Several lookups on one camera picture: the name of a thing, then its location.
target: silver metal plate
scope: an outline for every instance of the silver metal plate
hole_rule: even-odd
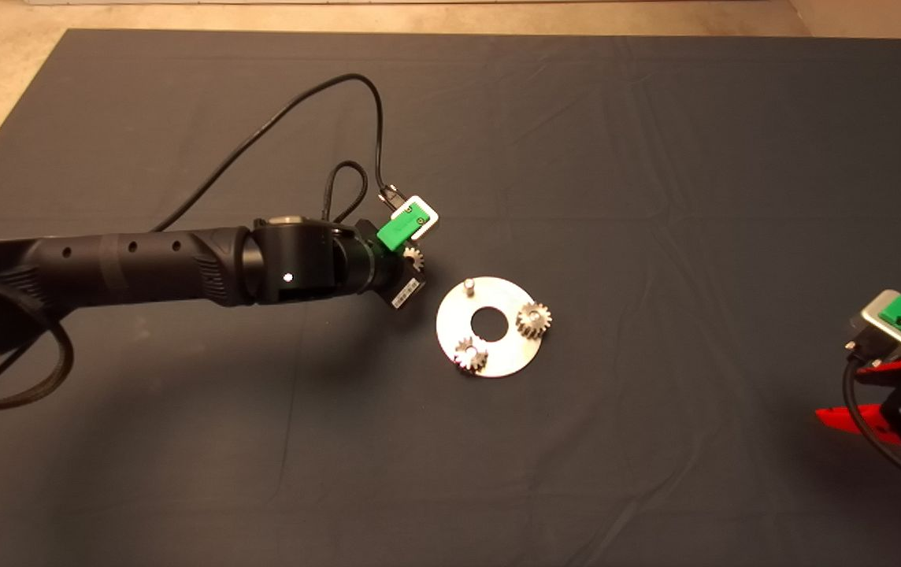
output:
[[[475,376],[499,378],[523,369],[538,353],[541,338],[530,339],[517,330],[520,308],[534,302],[527,291],[512,281],[500,277],[481,276],[471,279],[473,293],[468,294],[465,283],[457,284],[444,295],[436,312],[436,340],[447,358],[454,361],[454,349],[465,337],[475,337],[476,347],[489,353],[486,365]],[[496,309],[507,318],[507,334],[498,341],[486,341],[472,328],[472,316],[483,308]]]
[[[893,327],[886,320],[881,319],[881,312],[900,297],[901,294],[898,293],[898,291],[882,291],[880,294],[878,294],[878,297],[874,298],[874,301],[869,302],[869,304],[867,304],[864,309],[861,309],[860,320],[858,320],[857,324],[855,325],[855,327],[872,325],[879,331],[882,331],[882,333],[895,339],[895,341],[898,343],[898,346],[891,353],[889,358],[893,358],[893,356],[901,356],[901,331]]]

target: center hole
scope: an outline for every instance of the center hole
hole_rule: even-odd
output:
[[[486,342],[496,342],[506,336],[510,324],[500,309],[484,306],[472,315],[472,330]]]

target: silver gear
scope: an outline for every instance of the silver gear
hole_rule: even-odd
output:
[[[412,268],[415,268],[415,272],[422,272],[422,265],[425,259],[422,256],[421,249],[405,246],[405,250],[401,255],[403,258],[408,258],[412,261]]]
[[[517,330],[530,339],[537,339],[552,326],[552,313],[539,302],[524,304],[517,312]]]
[[[473,337],[465,337],[458,341],[457,348],[454,348],[454,363],[465,372],[474,374],[482,370],[486,366],[487,360],[489,360],[489,352],[476,346]]]

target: beige floor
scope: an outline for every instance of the beige floor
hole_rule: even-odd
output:
[[[68,28],[894,37],[901,36],[901,2],[49,7],[0,0],[0,124]]]

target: gray tablecloth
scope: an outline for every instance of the gray tablecloth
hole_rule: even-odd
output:
[[[901,475],[814,417],[901,290],[901,40],[71,31],[0,130],[0,237],[145,230],[341,72],[443,218],[425,293],[74,313],[69,382],[0,413],[1,565],[901,564]],[[314,215],[371,104],[306,104],[180,226]],[[433,327],[485,274],[555,316],[504,380]]]

